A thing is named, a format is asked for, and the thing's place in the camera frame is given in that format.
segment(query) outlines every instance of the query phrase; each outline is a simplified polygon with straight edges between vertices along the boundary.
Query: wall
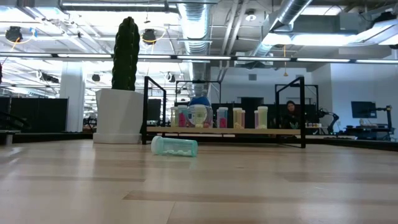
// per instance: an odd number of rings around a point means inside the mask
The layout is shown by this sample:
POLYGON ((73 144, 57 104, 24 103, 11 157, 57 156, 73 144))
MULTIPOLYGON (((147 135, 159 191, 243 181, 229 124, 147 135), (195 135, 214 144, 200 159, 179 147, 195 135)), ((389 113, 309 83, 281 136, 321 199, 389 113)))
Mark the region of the wall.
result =
MULTIPOLYGON (((216 80, 218 68, 212 67, 212 80, 216 80)), ((311 73, 307 73, 305 68, 288 68, 289 76, 284 77, 284 69, 277 71, 274 69, 253 69, 245 68, 229 68, 221 87, 221 102, 239 102, 239 97, 261 97, 264 98, 265 104, 273 104, 275 102, 275 84, 288 84, 296 75, 304 75, 305 84, 312 84, 311 73), (256 81, 249 81, 248 74, 257 74, 256 81)), ((280 103, 284 104, 287 100, 299 102, 299 88, 287 88, 280 93, 280 103)), ((308 88, 305 90, 305 97, 311 98, 315 102, 316 96, 308 88)), ((214 89, 210 91, 210 100, 212 103, 218 102, 218 95, 214 89)))
MULTIPOLYGON (((325 111, 333 111, 331 96, 331 66, 326 64, 312 72, 312 82, 319 87, 319 107, 325 111)), ((333 118, 325 116, 320 119, 323 126, 327 127, 333 118)))
MULTIPOLYGON (((395 59, 391 55, 385 59, 395 59)), ((391 105, 392 126, 398 128, 398 69, 397 65, 326 64, 312 72, 313 84, 319 85, 320 106, 336 113, 340 119, 334 129, 344 130, 347 125, 359 125, 352 117, 352 101, 373 101, 383 108, 391 105)), ((328 125, 331 119, 321 119, 328 125)), ((377 119, 365 119, 370 123, 387 123, 385 111, 377 112, 377 119)))

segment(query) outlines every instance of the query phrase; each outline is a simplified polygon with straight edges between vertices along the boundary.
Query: blue container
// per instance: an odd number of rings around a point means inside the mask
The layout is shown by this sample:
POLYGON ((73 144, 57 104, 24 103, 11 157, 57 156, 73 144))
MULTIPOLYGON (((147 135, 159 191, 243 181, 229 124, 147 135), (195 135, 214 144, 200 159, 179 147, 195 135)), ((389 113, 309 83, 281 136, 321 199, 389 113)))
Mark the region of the blue container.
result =
POLYGON ((198 154, 198 143, 193 140, 162 138, 155 136, 150 144, 152 153, 157 155, 192 156, 198 154))

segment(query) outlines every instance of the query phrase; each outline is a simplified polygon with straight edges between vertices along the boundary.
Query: monitor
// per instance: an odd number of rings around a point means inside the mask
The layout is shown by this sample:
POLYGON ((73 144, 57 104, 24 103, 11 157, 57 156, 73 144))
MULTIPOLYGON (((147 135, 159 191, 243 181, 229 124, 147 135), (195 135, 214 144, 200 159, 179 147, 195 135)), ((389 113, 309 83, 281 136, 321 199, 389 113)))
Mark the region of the monitor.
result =
POLYGON ((375 102, 352 101, 353 118, 377 118, 375 102))

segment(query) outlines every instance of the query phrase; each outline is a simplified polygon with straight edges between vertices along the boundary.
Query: white column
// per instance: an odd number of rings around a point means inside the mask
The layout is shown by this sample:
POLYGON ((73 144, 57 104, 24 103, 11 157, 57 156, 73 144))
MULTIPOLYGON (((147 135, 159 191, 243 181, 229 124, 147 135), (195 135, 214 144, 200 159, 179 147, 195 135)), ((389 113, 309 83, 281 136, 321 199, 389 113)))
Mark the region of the white column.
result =
POLYGON ((60 98, 68 98, 67 131, 83 130, 85 100, 83 62, 63 62, 60 98))

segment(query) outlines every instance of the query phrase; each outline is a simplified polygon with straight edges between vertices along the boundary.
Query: person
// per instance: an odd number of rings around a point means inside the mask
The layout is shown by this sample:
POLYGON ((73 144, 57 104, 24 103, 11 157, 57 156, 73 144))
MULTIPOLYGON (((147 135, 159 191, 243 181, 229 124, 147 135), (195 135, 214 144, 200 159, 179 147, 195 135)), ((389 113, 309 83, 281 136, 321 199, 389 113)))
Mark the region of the person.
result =
POLYGON ((296 112, 296 104, 289 100, 286 103, 287 114, 282 118, 282 128, 284 129, 298 129, 300 118, 296 112))

